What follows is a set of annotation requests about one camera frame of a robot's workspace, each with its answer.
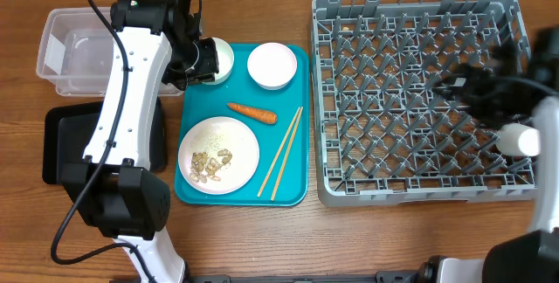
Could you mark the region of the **white small bowl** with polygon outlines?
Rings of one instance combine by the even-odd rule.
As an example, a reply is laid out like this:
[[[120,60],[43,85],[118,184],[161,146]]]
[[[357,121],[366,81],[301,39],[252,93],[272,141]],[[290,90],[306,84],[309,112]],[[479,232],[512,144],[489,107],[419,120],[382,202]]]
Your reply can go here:
[[[231,46],[221,38],[213,38],[217,48],[218,72],[214,74],[213,81],[205,81],[205,85],[218,85],[224,83],[231,74],[234,65],[234,51]]]

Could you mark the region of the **pink shallow bowl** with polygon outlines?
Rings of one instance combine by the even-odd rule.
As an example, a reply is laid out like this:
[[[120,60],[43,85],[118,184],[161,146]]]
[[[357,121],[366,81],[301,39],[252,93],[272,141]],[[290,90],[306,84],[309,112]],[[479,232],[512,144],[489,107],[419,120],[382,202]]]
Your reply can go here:
[[[280,43],[258,45],[249,55],[247,70],[250,77],[266,90],[280,90],[292,80],[297,71],[294,52]]]

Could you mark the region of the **white paper cup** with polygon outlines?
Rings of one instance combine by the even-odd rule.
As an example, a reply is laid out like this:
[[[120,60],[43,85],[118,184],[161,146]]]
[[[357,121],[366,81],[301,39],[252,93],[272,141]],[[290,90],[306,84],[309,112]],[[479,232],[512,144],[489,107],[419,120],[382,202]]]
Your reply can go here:
[[[519,123],[503,126],[497,132],[497,149],[508,156],[538,156],[541,152],[540,133]]]

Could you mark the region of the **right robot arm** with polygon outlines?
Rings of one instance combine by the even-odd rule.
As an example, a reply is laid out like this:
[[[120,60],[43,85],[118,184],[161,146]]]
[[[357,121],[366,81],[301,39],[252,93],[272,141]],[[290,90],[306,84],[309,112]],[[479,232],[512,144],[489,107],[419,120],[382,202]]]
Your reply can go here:
[[[434,256],[419,282],[558,281],[558,29],[538,32],[526,71],[514,44],[497,46],[493,71],[466,64],[435,84],[438,95],[460,100],[482,127],[497,132],[497,149],[536,157],[535,210],[528,233],[494,246],[483,259]]]

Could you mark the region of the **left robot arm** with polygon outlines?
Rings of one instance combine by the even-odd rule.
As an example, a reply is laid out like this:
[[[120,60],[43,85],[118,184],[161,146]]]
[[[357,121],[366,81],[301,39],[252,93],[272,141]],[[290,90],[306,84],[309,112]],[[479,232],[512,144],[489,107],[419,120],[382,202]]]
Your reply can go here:
[[[183,90],[217,74],[196,1],[117,0],[101,17],[114,42],[107,91],[81,160],[62,169],[70,214],[124,250],[143,282],[190,278],[166,228],[170,189],[150,169],[150,139],[161,85]]]

